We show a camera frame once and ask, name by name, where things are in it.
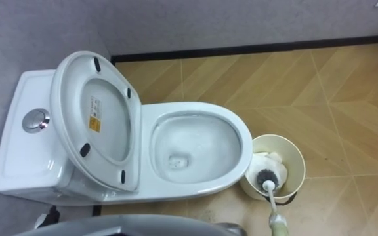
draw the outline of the wall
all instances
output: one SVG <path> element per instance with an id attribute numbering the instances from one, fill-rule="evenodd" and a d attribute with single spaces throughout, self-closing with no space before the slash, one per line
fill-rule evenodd
<path id="1" fill-rule="evenodd" d="M 0 0 L 0 137 L 20 74 L 55 68 L 75 50 L 109 57 L 378 35 L 375 2 Z M 0 195 L 0 235 L 31 228 L 48 208 Z M 61 212 L 69 220 L 91 208 Z"/>
<path id="2" fill-rule="evenodd" d="M 114 55 L 378 35 L 377 0 L 98 2 Z"/>
<path id="3" fill-rule="evenodd" d="M 79 1 L 0 0 L 0 138 L 15 86 L 23 71 L 53 69 L 76 50 L 109 58 L 94 28 L 80 27 Z M 31 229 L 48 205 L 0 195 L 0 235 Z M 61 220 L 91 216 L 92 207 L 61 208 Z"/>

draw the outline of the black baseboard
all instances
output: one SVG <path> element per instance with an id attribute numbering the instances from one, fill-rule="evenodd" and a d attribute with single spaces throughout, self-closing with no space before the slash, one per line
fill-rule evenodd
<path id="1" fill-rule="evenodd" d="M 292 43 L 272 43 L 266 45 L 247 45 L 237 47 L 223 47 L 215 49 L 182 50 L 175 52 L 153 52 L 143 54 L 128 54 L 112 56 L 110 61 L 116 62 L 136 62 L 147 60 L 168 60 L 181 58 L 197 58 L 206 56 L 226 56 L 235 54 L 250 54 L 260 52 L 280 52 L 299 49 L 318 49 L 324 47 L 340 47 L 351 45 L 364 45 L 378 43 L 378 36 L 355 37 L 347 39 L 324 39 L 313 41 L 301 41 Z"/>
<path id="2" fill-rule="evenodd" d="M 100 216 L 102 214 L 102 206 L 95 205 L 93 206 L 93 216 Z"/>

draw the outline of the toilet tank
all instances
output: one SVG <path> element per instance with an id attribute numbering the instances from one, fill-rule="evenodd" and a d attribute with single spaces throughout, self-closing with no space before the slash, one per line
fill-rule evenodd
<path id="1" fill-rule="evenodd" d="M 56 205 L 92 205 L 103 198 L 102 190 L 94 190 L 75 169 L 51 124 L 53 74 L 27 71 L 18 82 L 0 144 L 0 193 Z M 34 109 L 46 110 L 49 122 L 26 132 L 23 120 Z"/>

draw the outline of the toilet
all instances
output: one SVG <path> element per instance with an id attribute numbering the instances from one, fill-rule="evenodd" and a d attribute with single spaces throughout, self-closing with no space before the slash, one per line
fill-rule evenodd
<path id="1" fill-rule="evenodd" d="M 102 56 L 75 52 L 18 82 L 0 144 L 0 193 L 53 205 L 166 201 L 236 183 L 249 129 L 203 102 L 142 105 Z"/>

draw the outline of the sticker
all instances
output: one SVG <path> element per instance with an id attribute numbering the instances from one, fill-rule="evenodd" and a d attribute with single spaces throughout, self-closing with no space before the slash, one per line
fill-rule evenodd
<path id="1" fill-rule="evenodd" d="M 91 96 L 89 128 L 96 132 L 100 132 L 101 126 L 102 126 L 102 102 L 99 99 Z"/>

